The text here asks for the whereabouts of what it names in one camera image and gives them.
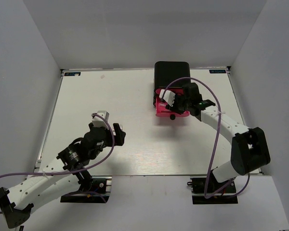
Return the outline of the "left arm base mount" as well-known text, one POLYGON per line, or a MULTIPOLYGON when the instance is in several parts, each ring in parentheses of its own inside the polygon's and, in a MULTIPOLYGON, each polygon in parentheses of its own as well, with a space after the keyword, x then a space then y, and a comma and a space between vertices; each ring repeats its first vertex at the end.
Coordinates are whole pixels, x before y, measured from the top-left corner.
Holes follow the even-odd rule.
POLYGON ((76 182, 74 188, 60 198, 61 203, 105 204, 112 186, 111 176, 93 176, 85 170, 73 175, 76 182))

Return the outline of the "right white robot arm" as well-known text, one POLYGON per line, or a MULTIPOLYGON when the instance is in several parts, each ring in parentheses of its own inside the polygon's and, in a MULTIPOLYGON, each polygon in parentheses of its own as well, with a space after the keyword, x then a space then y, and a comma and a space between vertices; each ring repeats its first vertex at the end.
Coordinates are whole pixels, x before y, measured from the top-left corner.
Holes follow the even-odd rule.
POLYGON ((211 171, 208 187, 219 192, 227 180, 244 176, 270 163, 271 158, 264 131, 249 128, 222 113, 211 100, 204 100, 196 83, 183 86, 182 93, 167 91, 160 94, 167 108, 178 114, 189 112, 199 121, 209 125, 231 144, 230 160, 211 171))

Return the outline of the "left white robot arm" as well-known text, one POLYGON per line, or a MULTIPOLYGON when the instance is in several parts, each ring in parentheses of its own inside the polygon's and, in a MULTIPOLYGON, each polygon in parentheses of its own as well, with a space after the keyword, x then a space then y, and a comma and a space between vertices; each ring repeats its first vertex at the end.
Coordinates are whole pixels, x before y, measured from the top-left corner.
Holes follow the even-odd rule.
POLYGON ((26 222, 34 210, 72 192, 86 193, 93 179, 85 167, 105 147, 122 146, 126 133, 118 123, 111 132, 107 126, 89 124, 89 132, 73 140, 35 176, 22 183, 0 188, 0 209, 9 229, 26 222))

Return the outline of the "pink drawer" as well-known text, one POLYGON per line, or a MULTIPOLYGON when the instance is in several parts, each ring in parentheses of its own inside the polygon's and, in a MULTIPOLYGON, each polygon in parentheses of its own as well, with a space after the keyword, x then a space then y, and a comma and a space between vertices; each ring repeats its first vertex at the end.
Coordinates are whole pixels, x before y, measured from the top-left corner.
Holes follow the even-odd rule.
POLYGON ((188 111, 185 111, 183 114, 178 114, 168 110, 166 108, 167 103, 157 98, 157 96, 154 97, 153 105, 155 106, 157 117, 168 117, 170 120, 175 120, 176 118, 188 117, 190 115, 188 111))
MULTIPOLYGON (((161 93, 162 90, 164 90, 164 89, 161 89, 161 88, 156 89, 156 90, 154 91, 154 93, 155 93, 156 95, 160 95, 160 93, 161 93)), ((174 92, 175 94, 180 94, 180 95, 183 95, 183 94, 184 94, 184 91, 183 91, 182 88, 168 88, 167 90, 172 91, 172 92, 174 92)))

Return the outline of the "white eraser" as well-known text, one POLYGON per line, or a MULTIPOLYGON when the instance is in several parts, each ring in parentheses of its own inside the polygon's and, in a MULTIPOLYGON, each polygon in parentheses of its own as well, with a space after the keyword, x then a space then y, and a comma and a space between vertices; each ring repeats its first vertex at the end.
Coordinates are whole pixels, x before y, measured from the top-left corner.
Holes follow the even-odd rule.
MULTIPOLYGON (((120 129, 123 131, 123 126, 121 124, 119 124, 120 129)), ((116 134, 115 128, 114 126, 112 127, 112 131, 114 134, 116 134)))

